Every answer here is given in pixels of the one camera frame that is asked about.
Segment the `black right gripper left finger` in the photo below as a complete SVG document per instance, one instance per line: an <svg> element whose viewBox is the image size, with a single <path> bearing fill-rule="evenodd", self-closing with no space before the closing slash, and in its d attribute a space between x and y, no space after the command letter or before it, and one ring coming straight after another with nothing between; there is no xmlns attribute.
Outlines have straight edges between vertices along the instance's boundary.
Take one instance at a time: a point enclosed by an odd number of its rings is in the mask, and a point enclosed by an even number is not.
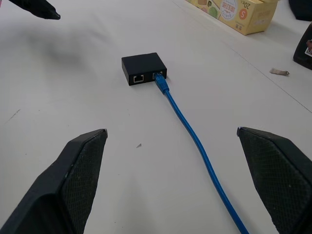
<svg viewBox="0 0 312 234"><path fill-rule="evenodd" d="M82 234L97 191L108 133L69 141L34 181L2 226L2 234Z"/></svg>

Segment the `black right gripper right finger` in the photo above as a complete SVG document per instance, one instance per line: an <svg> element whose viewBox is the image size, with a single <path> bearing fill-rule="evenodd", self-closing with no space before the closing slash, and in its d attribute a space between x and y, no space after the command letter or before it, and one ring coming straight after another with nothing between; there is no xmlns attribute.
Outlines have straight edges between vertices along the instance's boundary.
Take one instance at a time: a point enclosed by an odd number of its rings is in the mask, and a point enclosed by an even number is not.
<svg viewBox="0 0 312 234"><path fill-rule="evenodd" d="M239 127L245 158L259 194L280 234L312 232L312 162L289 139Z"/></svg>

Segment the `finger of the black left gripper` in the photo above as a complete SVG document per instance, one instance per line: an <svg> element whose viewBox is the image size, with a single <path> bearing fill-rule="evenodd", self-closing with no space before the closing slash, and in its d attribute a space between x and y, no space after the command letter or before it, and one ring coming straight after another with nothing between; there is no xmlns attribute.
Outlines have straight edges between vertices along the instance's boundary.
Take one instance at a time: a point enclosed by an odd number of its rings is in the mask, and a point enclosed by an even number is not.
<svg viewBox="0 0 312 234"><path fill-rule="evenodd" d="M60 20L61 16L55 7L46 0L9 0L21 9L30 12L34 16L46 20Z"/></svg>

